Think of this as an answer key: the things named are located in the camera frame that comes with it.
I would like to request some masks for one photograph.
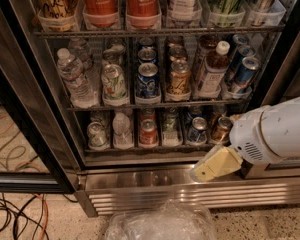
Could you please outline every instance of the refrigerator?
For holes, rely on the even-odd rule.
[[[158,145],[144,148],[138,138],[142,108],[155,107],[160,117],[164,108],[182,113],[189,106],[210,111],[213,105],[225,104],[230,116],[299,96],[300,0],[279,1],[285,14],[276,26],[168,28],[163,24],[136,31],[126,28],[125,0],[120,0],[120,29],[88,30],[81,19],[77,31],[46,32],[36,22],[37,0],[0,0],[0,103],[46,167],[43,172],[31,173],[0,170],[0,192],[73,193],[89,217],[153,209],[167,199],[208,208],[300,203],[300,158],[262,166],[245,162],[235,173],[197,183],[189,171],[213,144],[188,145],[182,127],[183,141],[178,146],[164,146],[160,118]],[[164,0],[160,3],[164,18]],[[162,63],[166,37],[183,36],[192,63],[198,37],[203,34],[244,34],[255,40],[262,67],[251,94],[245,99],[218,96],[176,102],[163,92],[155,104],[136,102],[132,72],[138,38],[155,38]],[[107,149],[89,148],[91,112],[107,112],[112,120],[118,107],[103,103],[100,97],[100,104],[90,108],[72,105],[56,67],[56,53],[73,37],[89,41],[97,67],[101,67],[102,51],[110,38],[123,38],[127,44],[129,96],[120,108],[133,111],[133,147],[115,148],[110,137]]]

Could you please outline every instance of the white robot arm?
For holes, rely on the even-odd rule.
[[[300,157],[300,97],[247,112],[234,123],[230,142],[252,164]]]

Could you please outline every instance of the plastic water bottle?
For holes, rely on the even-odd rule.
[[[86,39],[73,37],[68,44],[70,53],[78,57],[84,66],[86,76],[94,83],[96,81],[97,72],[93,63],[92,51]]]
[[[116,145],[127,145],[133,142],[130,119],[125,114],[121,112],[116,113],[112,122],[112,127]]]
[[[70,93],[72,104],[80,108],[98,104],[97,95],[85,75],[82,61],[66,48],[58,50],[57,55],[59,74]]]
[[[227,53],[230,45],[228,42],[220,41],[215,49],[205,57],[203,76],[197,84],[200,92],[215,92],[229,67]]]

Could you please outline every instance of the speckled floor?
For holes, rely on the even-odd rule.
[[[6,194],[6,199],[21,207],[29,194]],[[62,195],[47,195],[49,220],[47,233],[51,240],[101,240],[109,225],[109,217],[88,218],[81,207]],[[300,205],[210,210],[218,240],[300,240]],[[34,201],[25,214],[38,220],[41,202]],[[0,227],[5,212],[0,212]],[[12,224],[0,234],[0,240],[10,240]],[[35,225],[30,223],[20,240],[32,239]],[[34,239],[39,239],[40,230]]]

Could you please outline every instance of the metal vent grille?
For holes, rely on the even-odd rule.
[[[262,153],[260,152],[258,147],[256,147],[253,143],[247,142],[244,149],[249,154],[249,156],[254,160],[259,160],[259,161],[262,160],[263,158]]]

